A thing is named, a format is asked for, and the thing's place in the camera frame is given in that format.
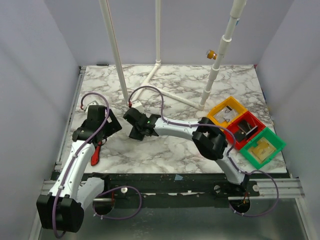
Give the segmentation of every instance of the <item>white marble surface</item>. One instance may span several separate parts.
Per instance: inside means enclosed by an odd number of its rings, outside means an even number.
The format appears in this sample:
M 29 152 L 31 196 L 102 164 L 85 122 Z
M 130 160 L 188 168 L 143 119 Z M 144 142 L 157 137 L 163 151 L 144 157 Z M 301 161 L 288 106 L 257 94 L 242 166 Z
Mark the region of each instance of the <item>white marble surface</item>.
M 129 94 L 140 86 L 152 68 L 152 65 L 123 66 Z M 209 70 L 210 66 L 162 65 L 153 76 L 151 84 L 198 102 L 206 85 Z M 172 136 L 145 137 L 143 141 L 129 138 L 132 126 L 123 119 L 128 107 L 124 102 L 114 66 L 86 68 L 71 133 L 62 157 L 64 162 L 70 152 L 72 132 L 86 119 L 86 113 L 80 110 L 79 106 L 81 97 L 89 92 L 98 92 L 107 98 L 123 129 L 108 138 L 107 143 L 101 148 L 100 162 L 93 167 L 88 163 L 86 173 L 222 173 L 214 161 L 205 159 L 199 154 L 191 141 Z M 204 111 L 164 97 L 164 115 L 176 120 L 196 121 L 206 116 L 214 106 L 229 96 L 235 97 L 273 130 L 273 121 L 252 65 L 222 66 Z M 103 103 L 98 96 L 93 95 L 86 97 L 84 103 L 88 104 L 94 100 Z M 147 114 L 160 112 L 161 98 L 157 93 L 146 89 L 141 94 L 140 101 Z M 231 154 L 244 170 L 254 170 L 237 150 L 233 150 Z M 279 153 L 261 170 L 268 173 L 285 173 L 287 170 L 282 154 Z

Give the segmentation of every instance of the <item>red handle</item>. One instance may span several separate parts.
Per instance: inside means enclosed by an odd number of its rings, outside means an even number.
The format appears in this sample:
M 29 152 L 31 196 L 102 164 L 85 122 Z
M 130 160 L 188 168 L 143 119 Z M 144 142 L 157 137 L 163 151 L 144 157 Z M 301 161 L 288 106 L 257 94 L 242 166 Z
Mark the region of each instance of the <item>red handle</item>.
M 102 141 L 98 143 L 98 146 L 96 147 L 94 154 L 91 157 L 91 166 L 95 166 L 99 163 L 101 144 L 102 144 Z

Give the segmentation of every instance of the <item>wall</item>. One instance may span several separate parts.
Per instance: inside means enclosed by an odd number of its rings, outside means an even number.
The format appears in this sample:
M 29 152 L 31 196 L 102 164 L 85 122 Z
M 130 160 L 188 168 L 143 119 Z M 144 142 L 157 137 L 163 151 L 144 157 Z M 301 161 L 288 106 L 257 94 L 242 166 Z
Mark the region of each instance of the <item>wall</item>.
M 45 0 L 79 65 L 114 63 L 97 0 Z M 293 0 L 248 0 L 224 64 L 257 64 Z M 122 63 L 154 64 L 155 0 L 109 0 Z M 210 65 L 233 0 L 163 0 L 163 64 Z
M 79 68 L 43 0 L 0 3 L 0 239 L 26 240 Z
M 320 2 L 295 0 L 257 66 L 257 75 L 286 141 L 283 155 L 299 176 L 320 237 Z

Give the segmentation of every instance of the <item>yellow bin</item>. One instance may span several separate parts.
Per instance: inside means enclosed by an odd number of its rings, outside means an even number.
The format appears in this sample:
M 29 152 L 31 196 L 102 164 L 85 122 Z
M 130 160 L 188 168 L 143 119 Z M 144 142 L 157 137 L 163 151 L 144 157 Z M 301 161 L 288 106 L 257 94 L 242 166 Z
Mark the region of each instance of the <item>yellow bin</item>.
M 234 117 L 231 121 L 227 122 L 219 122 L 216 118 L 215 115 L 219 113 L 223 108 L 225 107 L 230 107 L 234 110 L 237 111 L 238 115 Z M 211 109 L 211 111 L 208 113 L 206 116 L 209 118 L 215 125 L 222 126 L 224 128 L 228 127 L 234 120 L 236 120 L 238 117 L 240 117 L 242 114 L 244 114 L 247 111 L 247 109 L 241 105 L 240 102 L 238 102 L 233 96 L 228 97 L 226 100 L 215 106 L 214 108 Z

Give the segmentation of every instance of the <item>white pipe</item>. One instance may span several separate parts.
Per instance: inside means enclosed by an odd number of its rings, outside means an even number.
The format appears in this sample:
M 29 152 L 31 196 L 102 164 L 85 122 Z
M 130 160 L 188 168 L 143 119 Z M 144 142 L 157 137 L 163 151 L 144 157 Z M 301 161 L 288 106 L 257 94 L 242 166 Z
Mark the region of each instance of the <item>white pipe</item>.
M 140 86 L 147 86 L 150 79 L 153 77 L 153 75 L 155 74 L 155 72 L 160 68 L 160 64 L 156 63 L 153 67 L 153 69 L 151 70 L 151 72 L 148 74 L 148 76 L 146 77 L 145 80 L 143 80 L 143 82 L 141 83 Z M 142 91 L 144 90 L 144 88 L 139 89 L 138 91 L 135 92 L 135 94 L 133 95 L 133 97 L 131 98 L 131 102 L 138 100 L 139 96 L 141 95 Z
M 220 64 L 222 62 L 222 59 L 224 58 L 226 51 L 228 49 L 228 46 L 232 39 L 232 34 L 235 30 L 237 20 L 240 18 L 240 15 L 246 5 L 247 0 L 234 0 L 232 9 L 230 12 L 230 19 L 228 22 L 228 25 L 225 29 L 225 33 L 221 38 L 219 49 L 218 49 L 218 56 L 216 57 L 216 60 L 214 64 L 212 65 L 210 69 L 210 74 L 208 78 L 208 82 L 202 92 L 201 100 L 198 106 L 198 109 L 203 110 L 205 108 L 205 103 L 209 97 L 209 94 L 211 92 L 212 85 L 214 84 L 214 81 L 217 78 L 218 72 L 220 70 Z
M 174 93 L 171 93 L 171 92 L 169 92 L 169 91 L 163 90 L 163 89 L 161 89 L 161 88 L 159 88 L 159 87 L 157 87 L 157 86 L 153 86 L 153 87 L 157 88 L 163 95 L 165 95 L 165 96 L 167 96 L 167 97 L 169 97 L 169 98 L 171 98 L 171 99 L 177 100 L 177 101 L 179 101 L 179 102 L 181 102 L 181 103 L 184 103 L 184 104 L 190 105 L 191 107 L 194 107 L 194 108 L 196 108 L 196 109 L 199 109 L 199 105 L 198 105 L 197 103 L 193 102 L 193 101 L 190 101 L 190 100 L 188 100 L 188 99 L 186 99 L 186 98 L 183 98 L 183 97 L 181 97 L 181 96 L 178 96 L 178 95 L 176 95 L 176 94 L 174 94 Z
M 127 103 L 129 96 L 128 96 L 128 91 L 127 91 L 124 71 L 122 69 L 122 65 L 121 65 L 121 61 L 120 61 L 115 30 L 114 30 L 114 26 L 113 26 L 111 14 L 110 14 L 110 9 L 109 9 L 109 3 L 108 3 L 108 0 L 99 0 L 99 3 L 100 3 L 100 8 L 101 8 L 101 12 L 103 15 L 103 19 L 104 19 L 105 28 L 106 28 L 106 31 L 109 36 L 109 41 L 111 44 L 113 58 L 114 58 L 114 62 L 115 62 L 115 68 L 118 73 L 123 98 L 124 98 L 124 101 Z
M 156 63 L 161 64 L 160 56 L 161 0 L 155 0 L 155 55 Z

